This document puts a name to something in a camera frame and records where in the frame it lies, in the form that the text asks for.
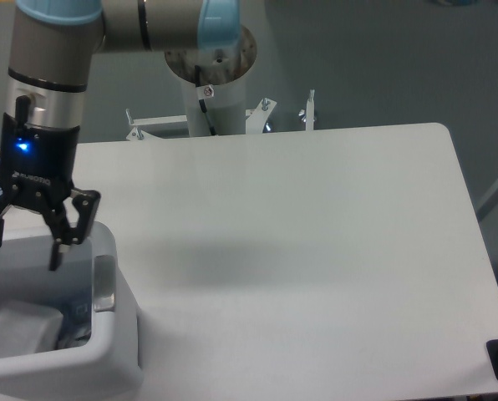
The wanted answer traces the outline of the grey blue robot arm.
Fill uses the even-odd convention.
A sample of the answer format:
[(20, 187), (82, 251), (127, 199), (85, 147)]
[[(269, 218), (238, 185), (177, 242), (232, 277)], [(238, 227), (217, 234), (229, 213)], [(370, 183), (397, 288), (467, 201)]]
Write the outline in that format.
[(92, 57), (107, 51), (234, 49), (236, 1), (18, 1), (0, 142), (0, 247), (15, 206), (42, 216), (55, 271), (89, 236), (101, 199), (73, 183)]

